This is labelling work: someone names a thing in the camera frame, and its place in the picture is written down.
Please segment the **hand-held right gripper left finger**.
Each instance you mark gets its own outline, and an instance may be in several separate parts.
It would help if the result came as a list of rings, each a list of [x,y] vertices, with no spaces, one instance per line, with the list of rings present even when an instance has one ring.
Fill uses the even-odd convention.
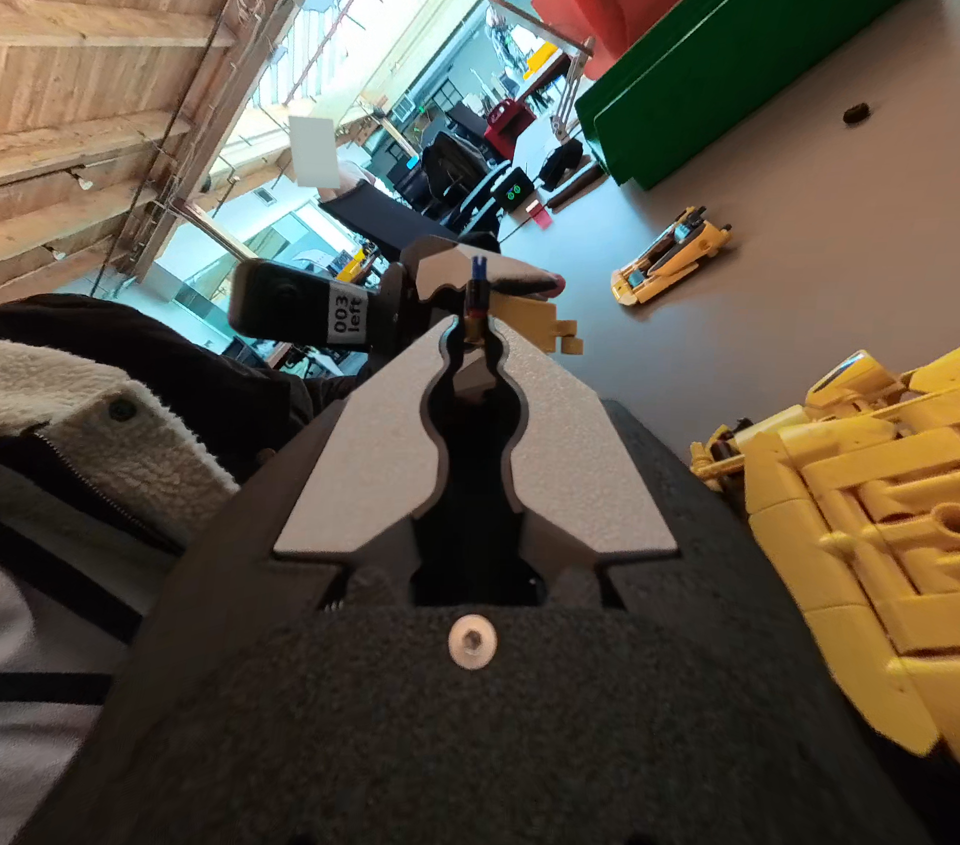
[[[345,401],[273,545],[282,561],[376,569],[401,599],[419,569],[414,519],[446,486],[449,455],[428,399],[451,365],[447,316]]]

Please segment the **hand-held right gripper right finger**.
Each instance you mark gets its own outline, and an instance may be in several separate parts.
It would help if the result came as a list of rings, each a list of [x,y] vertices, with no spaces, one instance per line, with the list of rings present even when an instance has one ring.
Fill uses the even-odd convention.
[[[512,326],[490,319],[492,388],[482,433],[493,455],[480,461],[477,551],[485,585],[502,601],[532,579],[544,597],[569,571],[674,557],[664,513],[606,407],[585,383]]]

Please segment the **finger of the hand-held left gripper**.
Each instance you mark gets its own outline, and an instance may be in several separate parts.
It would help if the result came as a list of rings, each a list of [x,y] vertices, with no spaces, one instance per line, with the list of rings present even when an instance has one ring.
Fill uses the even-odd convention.
[[[486,263],[486,281],[492,292],[514,297],[551,299],[562,294],[562,275],[530,263],[486,250],[440,250],[414,261],[414,288],[422,302],[466,296],[474,276],[474,259]]]
[[[399,263],[407,285],[465,285],[482,250],[438,236],[424,236],[403,249]]]

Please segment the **yellow grid panel piece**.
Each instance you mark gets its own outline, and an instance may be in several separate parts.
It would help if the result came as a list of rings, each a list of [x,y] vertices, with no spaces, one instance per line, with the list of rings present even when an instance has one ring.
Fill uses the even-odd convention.
[[[546,355],[582,356],[584,352],[584,340],[578,336],[578,323],[558,318],[556,306],[547,300],[493,291],[489,295],[488,314]]]

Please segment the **yellow headlight panel piece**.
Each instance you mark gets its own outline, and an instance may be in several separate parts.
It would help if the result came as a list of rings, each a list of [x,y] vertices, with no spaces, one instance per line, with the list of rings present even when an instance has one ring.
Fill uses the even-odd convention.
[[[637,258],[612,272],[613,298],[625,308],[652,301],[717,257],[732,228],[714,225],[703,206],[685,209]]]

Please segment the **yellow toy brick car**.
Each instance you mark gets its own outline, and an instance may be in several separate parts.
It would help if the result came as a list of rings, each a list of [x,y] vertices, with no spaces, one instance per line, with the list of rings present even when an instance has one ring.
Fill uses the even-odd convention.
[[[858,350],[795,404],[720,426],[690,470],[741,499],[835,684],[914,756],[959,756],[959,350]]]

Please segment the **black tilted panel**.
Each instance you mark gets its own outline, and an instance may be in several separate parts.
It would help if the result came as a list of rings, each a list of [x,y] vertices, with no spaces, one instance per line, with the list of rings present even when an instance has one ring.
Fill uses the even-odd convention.
[[[389,263],[398,262],[402,252],[420,239],[459,241],[455,232],[366,180],[321,202],[320,207],[342,226],[371,242]]]

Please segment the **black office chair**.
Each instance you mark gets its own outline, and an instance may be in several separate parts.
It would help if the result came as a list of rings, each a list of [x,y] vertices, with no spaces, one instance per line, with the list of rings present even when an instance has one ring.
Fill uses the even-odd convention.
[[[474,144],[449,131],[439,131],[420,159],[429,200],[421,214],[442,220],[458,209],[490,172],[486,157]]]

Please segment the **black box green lights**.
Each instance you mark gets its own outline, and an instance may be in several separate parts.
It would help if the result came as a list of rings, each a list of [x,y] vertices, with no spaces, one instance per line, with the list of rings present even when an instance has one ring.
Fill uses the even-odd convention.
[[[535,194],[534,181],[522,167],[512,167],[498,180],[491,191],[491,197],[498,209],[511,214],[523,206]]]

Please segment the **black bag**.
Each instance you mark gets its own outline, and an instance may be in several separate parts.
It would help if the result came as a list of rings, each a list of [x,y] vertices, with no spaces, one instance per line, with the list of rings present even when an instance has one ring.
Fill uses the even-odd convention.
[[[547,155],[540,167],[537,180],[543,190],[552,192],[558,189],[569,172],[575,172],[581,166],[583,145],[577,138],[569,138]]]

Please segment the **small red bin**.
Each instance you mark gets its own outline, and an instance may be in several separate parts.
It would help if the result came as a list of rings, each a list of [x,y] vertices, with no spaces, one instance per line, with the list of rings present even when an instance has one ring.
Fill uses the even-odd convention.
[[[484,141],[502,160],[512,161],[518,139],[536,122],[536,118],[526,103],[504,98],[486,116]]]

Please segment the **white striped shirt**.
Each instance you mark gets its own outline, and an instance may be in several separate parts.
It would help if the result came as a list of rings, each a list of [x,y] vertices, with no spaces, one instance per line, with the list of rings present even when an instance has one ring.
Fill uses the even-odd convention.
[[[177,558],[90,517],[2,469],[2,525],[147,615]],[[1,671],[114,675],[128,647],[16,577],[1,575]],[[61,779],[101,714],[98,705],[2,701],[1,841],[13,841]]]

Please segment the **green plastic bin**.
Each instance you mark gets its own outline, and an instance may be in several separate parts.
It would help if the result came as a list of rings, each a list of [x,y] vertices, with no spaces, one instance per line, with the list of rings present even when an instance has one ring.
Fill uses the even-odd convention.
[[[680,0],[577,102],[618,185],[649,191],[903,0]]]

